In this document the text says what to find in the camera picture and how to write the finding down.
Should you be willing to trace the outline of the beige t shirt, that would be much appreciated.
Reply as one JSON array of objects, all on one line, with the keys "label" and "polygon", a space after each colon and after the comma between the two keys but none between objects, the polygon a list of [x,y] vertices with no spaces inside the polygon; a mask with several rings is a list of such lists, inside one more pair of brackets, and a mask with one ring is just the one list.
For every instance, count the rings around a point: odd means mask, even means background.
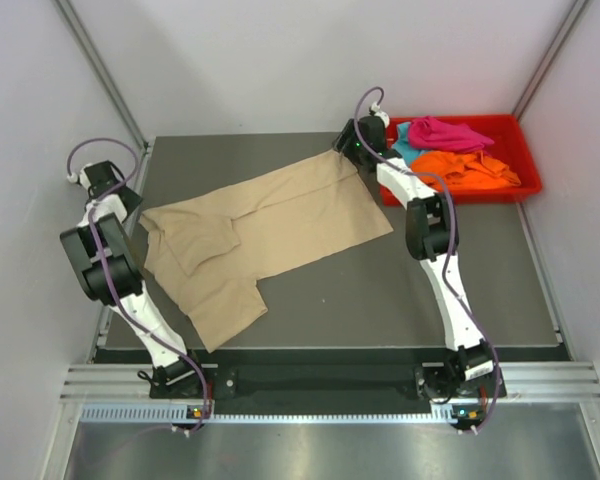
[{"label": "beige t shirt", "polygon": [[145,268],[213,352],[263,316],[257,284],[392,232],[334,151],[145,210]]}]

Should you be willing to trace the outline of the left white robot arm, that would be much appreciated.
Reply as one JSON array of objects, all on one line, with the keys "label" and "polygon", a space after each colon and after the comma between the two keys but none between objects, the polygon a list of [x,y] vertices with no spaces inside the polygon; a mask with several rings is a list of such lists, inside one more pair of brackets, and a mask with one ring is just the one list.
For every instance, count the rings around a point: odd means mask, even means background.
[{"label": "left white robot arm", "polygon": [[132,254],[123,222],[142,198],[120,175],[112,162],[103,161],[69,176],[87,192],[88,202],[81,221],[62,232],[60,242],[86,296],[123,318],[148,351],[152,372],[140,371],[138,377],[149,383],[150,396],[207,400],[205,370],[151,299]]}]

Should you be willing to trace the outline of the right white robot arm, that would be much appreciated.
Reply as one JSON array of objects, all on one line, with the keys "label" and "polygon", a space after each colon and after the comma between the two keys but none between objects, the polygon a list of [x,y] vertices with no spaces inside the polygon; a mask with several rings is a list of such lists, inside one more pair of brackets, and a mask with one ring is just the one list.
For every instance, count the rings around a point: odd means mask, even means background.
[{"label": "right white robot arm", "polygon": [[333,148],[354,164],[373,170],[406,211],[406,246],[425,272],[443,321],[447,358],[445,394],[467,396],[483,382],[497,394],[502,382],[493,346],[469,306],[459,269],[456,210],[446,189],[435,190],[388,147],[389,118],[381,111],[350,118]]}]

